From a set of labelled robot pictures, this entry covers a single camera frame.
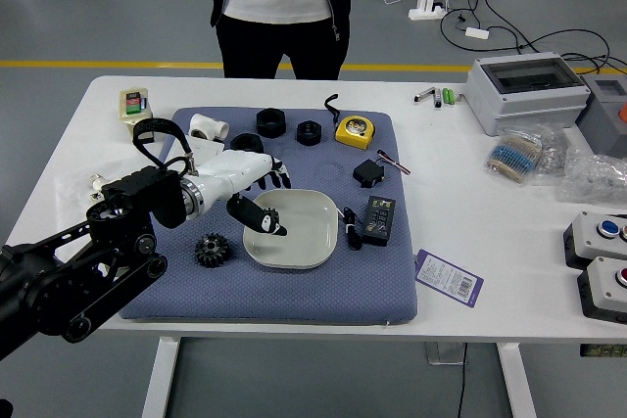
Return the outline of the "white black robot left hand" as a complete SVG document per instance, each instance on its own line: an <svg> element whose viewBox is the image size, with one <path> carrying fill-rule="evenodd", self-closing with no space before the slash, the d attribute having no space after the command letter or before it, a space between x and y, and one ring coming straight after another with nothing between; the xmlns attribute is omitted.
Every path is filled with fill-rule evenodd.
<svg viewBox="0 0 627 418"><path fill-rule="evenodd" d="M269 177L277 188L289 189L291 181L284 163L268 154L226 150L197 167L198 174L181 180L186 214L193 219L205 214L217 202L225 202L227 212L249 229L276 236L285 236L275 209L263 209L241 191L253 183L265 188Z"/></svg>

